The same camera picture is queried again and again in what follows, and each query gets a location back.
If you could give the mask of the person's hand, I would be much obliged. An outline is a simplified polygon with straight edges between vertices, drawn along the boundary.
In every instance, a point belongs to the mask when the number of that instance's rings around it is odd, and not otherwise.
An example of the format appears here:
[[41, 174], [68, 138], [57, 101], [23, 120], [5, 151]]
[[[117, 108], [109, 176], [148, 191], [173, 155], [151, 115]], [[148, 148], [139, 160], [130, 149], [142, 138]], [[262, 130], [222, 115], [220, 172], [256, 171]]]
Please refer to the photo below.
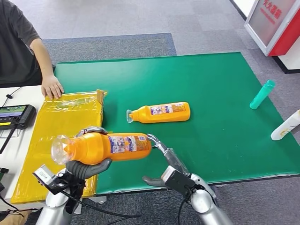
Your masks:
[[59, 99], [64, 93], [63, 86], [54, 74], [42, 77], [41, 89], [44, 97], [50, 99]]

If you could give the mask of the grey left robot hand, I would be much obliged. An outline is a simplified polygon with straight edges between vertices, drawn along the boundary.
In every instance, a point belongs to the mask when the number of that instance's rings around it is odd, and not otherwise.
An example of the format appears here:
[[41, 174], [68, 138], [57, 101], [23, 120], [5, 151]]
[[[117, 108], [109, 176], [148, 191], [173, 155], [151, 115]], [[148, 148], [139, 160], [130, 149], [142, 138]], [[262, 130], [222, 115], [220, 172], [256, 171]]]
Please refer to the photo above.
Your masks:
[[[103, 127], [90, 126], [81, 129], [79, 133], [75, 135], [75, 137], [80, 137], [87, 133], [99, 133], [103, 135], [108, 134], [108, 132]], [[111, 158], [106, 158], [98, 164], [87, 165], [80, 161], [73, 160], [67, 162], [66, 164], [66, 169], [66, 171], [74, 175], [75, 178], [85, 180], [94, 175], [106, 171], [110, 167], [112, 162], [112, 160]]]

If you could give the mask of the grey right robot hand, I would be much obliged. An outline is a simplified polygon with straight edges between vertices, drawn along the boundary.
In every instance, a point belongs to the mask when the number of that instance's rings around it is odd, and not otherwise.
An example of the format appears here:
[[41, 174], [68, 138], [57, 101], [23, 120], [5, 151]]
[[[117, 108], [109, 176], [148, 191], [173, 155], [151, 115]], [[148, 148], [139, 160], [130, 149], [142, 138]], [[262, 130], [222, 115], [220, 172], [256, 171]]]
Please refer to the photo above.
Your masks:
[[[168, 165], [170, 165], [183, 175], [189, 176], [190, 173], [186, 168], [186, 166], [183, 162], [179, 160], [173, 148], [167, 147], [158, 138], [152, 134], [147, 134], [147, 139], [155, 143], [155, 145], [152, 146], [153, 148], [158, 148], [161, 150], [165, 157]], [[143, 176], [142, 179], [149, 186], [166, 188], [164, 182], [161, 178], [152, 179], [148, 176]]]

